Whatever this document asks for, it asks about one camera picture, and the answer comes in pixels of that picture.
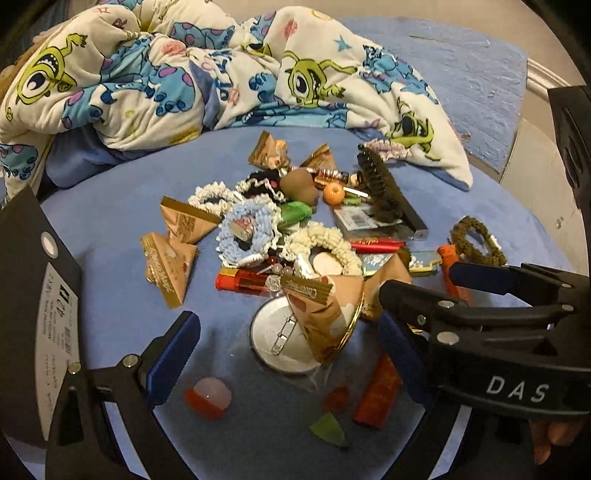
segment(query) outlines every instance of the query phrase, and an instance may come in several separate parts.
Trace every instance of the cartoon monster print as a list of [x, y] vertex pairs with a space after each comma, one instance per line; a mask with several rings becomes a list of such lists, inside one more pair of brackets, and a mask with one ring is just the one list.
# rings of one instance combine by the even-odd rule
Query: cartoon monster print
[[131, 45], [118, 48], [110, 57], [105, 57], [100, 68], [100, 81], [124, 83], [139, 78], [143, 65], [149, 61], [148, 53], [153, 39], [153, 36], [139, 38]]
[[188, 47], [208, 48], [218, 50], [226, 48], [234, 35], [236, 27], [231, 26], [225, 30], [217, 28], [199, 28], [191, 23], [176, 22], [170, 38], [180, 40]]
[[267, 43], [243, 43], [242, 49], [255, 57], [272, 57], [271, 47]]
[[274, 127], [323, 127], [345, 128], [347, 122], [347, 108], [345, 103], [331, 103], [327, 106], [302, 109], [290, 107], [281, 100], [259, 105], [253, 110], [239, 116], [231, 125], [264, 125]]
[[428, 83], [417, 78], [413, 68], [404, 60], [397, 59], [389, 52], [364, 45], [365, 60], [363, 66], [368, 67], [370, 72], [360, 72], [361, 78], [371, 83], [378, 93], [390, 92], [392, 82], [399, 82], [404, 85], [402, 92], [426, 95], [436, 105], [439, 101], [427, 90]]
[[327, 68], [330, 67], [348, 75], [357, 72], [357, 67], [342, 67], [330, 59], [322, 60], [320, 63], [312, 59], [300, 59], [291, 50], [286, 50], [283, 57], [295, 61], [295, 65], [286, 70], [290, 75], [287, 84], [297, 103], [306, 108], [317, 107], [318, 100], [325, 100], [329, 96], [343, 98], [345, 92], [343, 87], [326, 84], [324, 71]]
[[32, 105], [44, 96], [49, 96], [53, 87], [57, 85], [57, 91], [67, 92], [77, 85], [66, 72], [67, 57], [74, 45], [84, 48], [86, 35], [71, 33], [66, 37], [66, 46], [57, 48], [46, 47], [27, 66], [17, 84], [16, 103], [21, 101], [25, 105]]
[[195, 102], [193, 79], [181, 67], [166, 63], [153, 65], [148, 59], [150, 41], [151, 37], [141, 38], [105, 58], [100, 71], [102, 83], [85, 88], [65, 101], [61, 116], [64, 127], [71, 129], [104, 121], [102, 108], [91, 103], [91, 97], [98, 88], [104, 89], [100, 101], [105, 105], [117, 101], [114, 98], [116, 92], [137, 90], [158, 103], [157, 116], [190, 110]]
[[394, 129], [391, 132], [386, 133], [386, 137], [400, 143], [405, 148], [418, 145], [429, 160], [441, 160], [438, 156], [429, 154], [434, 136], [433, 126], [429, 119], [417, 118], [408, 103], [403, 102], [400, 98], [397, 100], [396, 106], [400, 112], [400, 121], [394, 124]]
[[0, 164], [7, 177], [26, 180], [35, 169], [38, 152], [32, 145], [6, 145], [0, 143]]
[[255, 22], [251, 26], [251, 34], [255, 37], [259, 43], [263, 43], [265, 37], [269, 33], [269, 28], [271, 28], [271, 24], [273, 20], [275, 20], [275, 15], [277, 12], [269, 12], [265, 15], [257, 15], [255, 17]]
[[248, 86], [261, 103], [271, 103], [279, 101], [280, 98], [275, 95], [277, 79], [272, 73], [257, 73], [248, 79]]
[[234, 88], [232, 79], [226, 70], [226, 65], [228, 62], [232, 61], [232, 53], [230, 50], [213, 51], [209, 54], [209, 57], [216, 64], [220, 74], [225, 77], [225, 79], [222, 80], [219, 78], [219, 76], [216, 76], [214, 78], [214, 82], [216, 83], [216, 87], [219, 89], [220, 99], [226, 102], [230, 98], [232, 89]]
[[64, 127], [70, 130], [96, 121], [104, 122], [102, 108], [90, 103], [90, 97], [98, 87], [98, 85], [93, 85], [82, 89], [66, 100], [61, 115], [61, 123]]
[[100, 0], [99, 5], [123, 5], [124, 7], [133, 10], [138, 5], [141, 5], [144, 0]]

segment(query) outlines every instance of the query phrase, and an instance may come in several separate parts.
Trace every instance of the orange object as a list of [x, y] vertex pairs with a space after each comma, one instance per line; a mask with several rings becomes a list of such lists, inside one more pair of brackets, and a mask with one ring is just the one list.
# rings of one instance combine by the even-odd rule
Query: orange object
[[331, 413], [343, 413], [349, 407], [349, 387], [335, 388], [326, 396], [323, 405]]
[[469, 306], [472, 306], [472, 298], [470, 296], [470, 292], [467, 288], [463, 287], [456, 287], [452, 279], [449, 278], [449, 269], [450, 267], [460, 261], [460, 258], [457, 256], [456, 247], [454, 245], [442, 245], [437, 249], [437, 253], [441, 255], [441, 259], [443, 260], [441, 264], [441, 268], [443, 270], [443, 276], [445, 278], [445, 285], [447, 288], [447, 293], [451, 296], [465, 300]]
[[185, 402], [208, 420], [219, 420], [223, 417], [224, 410], [208, 402], [192, 388], [185, 391]]
[[374, 375], [365, 389], [363, 400], [355, 411], [353, 421], [381, 429], [390, 409], [402, 388], [402, 380], [390, 357], [383, 354], [375, 367]]
[[332, 181], [324, 187], [322, 197], [329, 205], [339, 205], [345, 199], [345, 189], [340, 183]]

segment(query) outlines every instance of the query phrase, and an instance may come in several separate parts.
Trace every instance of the monster print blanket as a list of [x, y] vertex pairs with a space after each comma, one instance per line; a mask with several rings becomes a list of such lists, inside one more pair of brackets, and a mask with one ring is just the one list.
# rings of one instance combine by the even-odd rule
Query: monster print blanket
[[472, 185], [460, 140], [418, 72], [304, 7], [238, 24], [207, 0], [103, 0], [39, 44], [0, 108], [8, 199], [38, 188], [57, 134], [88, 124], [121, 151], [244, 125], [349, 128]]

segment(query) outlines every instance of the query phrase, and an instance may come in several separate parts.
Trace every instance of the white tag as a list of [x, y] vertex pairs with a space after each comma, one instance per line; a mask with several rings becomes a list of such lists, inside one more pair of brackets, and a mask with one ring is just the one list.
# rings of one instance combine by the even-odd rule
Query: white tag
[[80, 360], [78, 351], [78, 297], [47, 263], [39, 299], [35, 341], [35, 385], [41, 431], [45, 440], [57, 396], [68, 365]]
[[372, 229], [378, 226], [367, 213], [355, 206], [344, 206], [335, 209], [335, 214], [349, 232]]

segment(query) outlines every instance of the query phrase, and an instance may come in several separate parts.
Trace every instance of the human hand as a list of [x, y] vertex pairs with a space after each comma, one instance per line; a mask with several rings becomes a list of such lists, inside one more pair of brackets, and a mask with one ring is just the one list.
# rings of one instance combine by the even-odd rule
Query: human hand
[[550, 457], [552, 445], [568, 446], [573, 443], [587, 423], [587, 419], [570, 422], [530, 420], [529, 423], [534, 460], [541, 465]]

